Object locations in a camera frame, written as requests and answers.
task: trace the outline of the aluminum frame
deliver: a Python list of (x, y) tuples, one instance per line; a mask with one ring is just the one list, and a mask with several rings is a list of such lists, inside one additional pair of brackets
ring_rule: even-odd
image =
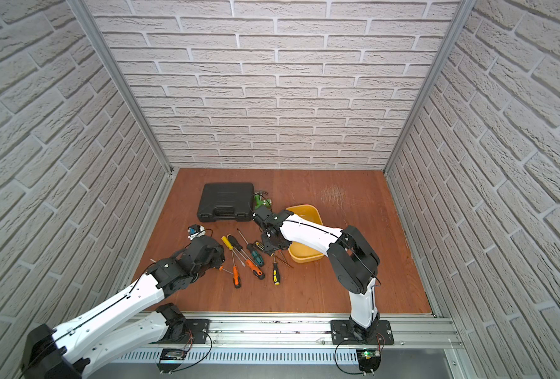
[[(148, 312), (140, 312), (127, 322), (135, 322)], [(254, 312), (183, 312), (185, 317), (210, 320), (208, 334), (214, 347), (334, 349), (331, 320), (348, 320), (349, 314), (254, 313)], [(463, 349), (450, 318), (432, 315), (380, 314), (391, 324), (395, 344), (386, 349)], [(182, 347), (183, 344), (150, 344), (158, 347)], [(376, 345), (346, 343), (342, 347), (374, 349)]]
[(122, 73), (118, 62), (114, 58), (111, 49), (107, 45), (107, 42), (105, 41), (101, 30), (97, 26), (92, 13), (88, 9), (88, 6), (84, 3), (84, 0), (67, 0), (67, 2), (74, 12), (76, 20), (78, 20), (80, 26), (82, 26), (84, 33), (87, 34), (88, 39), (93, 45), (94, 51), (96, 51), (96, 53), (99, 55), (103, 66), (110, 74), (111, 80), (116, 85), (118, 92), (122, 96), (128, 109), (132, 113), (141, 132), (143, 132), (143, 135), (145, 136), (147, 142), (152, 147), (156, 159), (158, 159), (164, 171), (170, 175), (173, 171), (173, 166), (170, 164), (170, 161), (166, 154), (164, 154), (164, 150), (160, 145), (160, 142), (156, 138), (156, 135), (152, 130), (152, 126), (147, 120), (146, 114), (141, 109), (139, 102), (137, 102), (132, 89), (128, 85), (128, 82), (124, 77), (124, 74)]
[(455, 11), (455, 16), (453, 17), (448, 29), (446, 30), (446, 34), (444, 35), (442, 43), (440, 43), (438, 53), (433, 58), (432, 65), (430, 66), (430, 70), (427, 72), (427, 76), (423, 82), (423, 85), (421, 86), (421, 90), (417, 94), (417, 97), (414, 99), (413, 107), (408, 113), (408, 117), (406, 118), (404, 127), (400, 131), (400, 135), (397, 137), (396, 144), (394, 144), (394, 147), (391, 149), (390, 156), (387, 159), (385, 167), (383, 168), (385, 176), (387, 176), (387, 174), (391, 171), (391, 168), (393, 167), (393, 164), (397, 159), (397, 155), (400, 153), (402, 145), (404, 145), (406, 136), (413, 128), (417, 115), (419, 114), (420, 110), (423, 109), (423, 105), (427, 101), (429, 95), (432, 93), (434, 84), (436, 83), (440, 72), (442, 72), (446, 61), (449, 58), (450, 52), (455, 46), (455, 42), (457, 42), (459, 34), (461, 34), (461, 30), (463, 29), (463, 26), (465, 26), (467, 18), (472, 12), (473, 6), (476, 4), (476, 1), (477, 0), (461, 0), (461, 3), (459, 3), (459, 6)]

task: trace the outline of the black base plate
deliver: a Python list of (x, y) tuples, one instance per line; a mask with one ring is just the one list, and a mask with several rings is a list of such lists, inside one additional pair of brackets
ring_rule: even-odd
[[(209, 325), (210, 325), (210, 320), (207, 318), (188, 318), (187, 320), (185, 320), (185, 328), (191, 330), (194, 336), (194, 345), (212, 343), (212, 341), (207, 341), (208, 337), (206, 337), (206, 334), (202, 333), (202, 331), (208, 333)], [(190, 337), (185, 335), (177, 340), (163, 341), (160, 342), (160, 344), (163, 345), (168, 343), (168, 344), (180, 345), (182, 343), (187, 343), (189, 339)], [(165, 363), (161, 363), (161, 362), (157, 363), (156, 365), (158, 366), (158, 369), (161, 372), (166, 373), (179, 368), (181, 366), (182, 361), (184, 360), (183, 358), (181, 358), (181, 356), (183, 356), (182, 351), (183, 349), (163, 349), (163, 352), (160, 355), (160, 360), (161, 361), (164, 360)], [(177, 363), (170, 363), (169, 361), (172, 360), (176, 360)]]
[[(185, 329), (191, 330), (194, 335), (194, 345), (203, 345), (206, 343), (210, 343), (210, 341), (208, 341), (208, 337), (206, 337), (206, 334), (202, 333), (202, 331), (208, 333), (209, 325), (210, 320), (208, 318), (188, 318), (187, 320), (185, 320)], [(160, 344), (172, 343), (180, 345), (182, 343), (186, 343), (189, 339), (190, 337), (185, 335), (173, 341), (162, 341), (160, 342)]]
[[(354, 328), (354, 322), (352, 320), (331, 320), (330, 330), (331, 330), (331, 336), (333, 337), (333, 344), (336, 345), (339, 342), (344, 341), (346, 338), (350, 340), (354, 340), (353, 328)], [(379, 322), (377, 322), (377, 325), (375, 327), (375, 331), (370, 333), (370, 336), (363, 344), (377, 345), (377, 335), (375, 332), (383, 336), (384, 341), (381, 340), (382, 345), (394, 344), (393, 334), (391, 333), (390, 322), (387, 320), (379, 320)]]

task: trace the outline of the wooden floor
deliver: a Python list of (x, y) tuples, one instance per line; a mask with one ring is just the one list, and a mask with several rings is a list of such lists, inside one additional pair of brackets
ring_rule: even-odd
[[(327, 226), (356, 226), (381, 260), (378, 278), (382, 286), (376, 288), (380, 313), (431, 312), (380, 171), (181, 169), (135, 277), (152, 263), (150, 259), (166, 258), (189, 243), (187, 227), (199, 223), (196, 211), (203, 185), (238, 181), (252, 182), (255, 190), (268, 191), (275, 211), (311, 204)], [(259, 228), (252, 221), (217, 221), (204, 226), (213, 229), (213, 238), (222, 245), (221, 236), (229, 233), (240, 240), (237, 227), (249, 242), (261, 240)], [(189, 288), (176, 292), (163, 303), (173, 302), (184, 311), (350, 312), (348, 292), (339, 284), (328, 259), (299, 264), (292, 262), (288, 252), (284, 255), (294, 269), (279, 264), (283, 280), (279, 286), (274, 286), (271, 280), (271, 258), (263, 254), (262, 270), (266, 277), (262, 281), (236, 261), (242, 288), (233, 287), (230, 274), (209, 270)], [(231, 265), (227, 248), (225, 257)]]

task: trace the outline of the black and yellow screwdriver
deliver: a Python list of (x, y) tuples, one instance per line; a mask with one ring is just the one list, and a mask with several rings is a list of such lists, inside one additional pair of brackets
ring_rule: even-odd
[(253, 263), (253, 261), (251, 261), (248, 258), (248, 255), (244, 252), (244, 250), (242, 250), (242, 246), (240, 246), (240, 244), (238, 243), (236, 238), (234, 236), (232, 236), (231, 234), (228, 234), (227, 235), (227, 240), (230, 243), (230, 246), (231, 246), (232, 250), (235, 248), (237, 252), (239, 252), (239, 253), (241, 252), (243, 254), (242, 257), (246, 260), (247, 266), (250, 267), (251, 270), (253, 270), (254, 276), (259, 278), (259, 280), (263, 280), (265, 278), (265, 274), (263, 274), (263, 271), (261, 271), (261, 269), (259, 267), (257, 267), (257, 265), (255, 265), (255, 263)]
[(278, 271), (278, 263), (276, 262), (276, 254), (271, 255), (274, 258), (273, 267), (274, 270), (272, 272), (271, 277), (274, 279), (274, 284), (277, 286), (280, 284), (280, 271)]
[(225, 243), (225, 245), (230, 249), (231, 251), (231, 263), (234, 266), (233, 270), (234, 270), (234, 288), (240, 288), (241, 281), (240, 281), (240, 275), (238, 274), (238, 268), (236, 267), (236, 261), (234, 260), (234, 249), (233, 246), (230, 244), (230, 241), (227, 240), (227, 238), (225, 237), (221, 237), (221, 240), (223, 241), (223, 243)]

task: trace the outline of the white brick wallpaper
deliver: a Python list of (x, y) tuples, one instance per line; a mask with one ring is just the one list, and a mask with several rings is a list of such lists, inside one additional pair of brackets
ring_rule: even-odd
[(458, 1), (88, 4), (176, 167), (383, 169)]
[(389, 180), (477, 375), (559, 378), (560, 0), (478, 1)]
[(0, 0), (0, 378), (115, 293), (162, 176), (68, 5)]

